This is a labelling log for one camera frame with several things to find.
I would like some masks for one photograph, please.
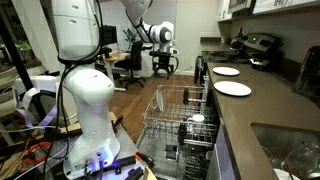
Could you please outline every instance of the dishwasher rack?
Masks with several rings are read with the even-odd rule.
[[[213,147],[218,131],[216,112],[204,105],[204,93],[202,87],[159,86],[142,114],[146,133],[150,138],[178,140],[180,145]],[[194,114],[202,114],[204,121],[190,120]]]

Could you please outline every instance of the sink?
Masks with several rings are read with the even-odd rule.
[[[286,156],[299,148],[302,141],[320,145],[320,132],[316,131],[260,123],[252,123],[251,128],[273,168],[281,169]]]

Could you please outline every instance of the dishwasher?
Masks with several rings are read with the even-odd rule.
[[[219,128],[208,88],[161,85],[143,116],[137,148],[155,161],[157,179],[206,179]],[[192,120],[202,115],[203,121]]]

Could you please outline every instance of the cabinet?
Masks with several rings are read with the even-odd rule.
[[[282,11],[319,3],[318,0],[256,0],[253,14]]]
[[[218,21],[232,18],[232,13],[229,13],[230,0],[220,0]]]

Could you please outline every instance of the brown countertop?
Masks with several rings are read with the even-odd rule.
[[[212,71],[214,67],[233,67],[238,76],[226,77]],[[292,84],[276,73],[258,71],[251,65],[208,63],[213,84],[228,80],[247,85],[252,93],[246,97],[215,92],[220,116],[232,148],[236,166],[243,180],[277,179],[260,147],[252,123],[320,131],[320,109],[308,98],[291,91]]]

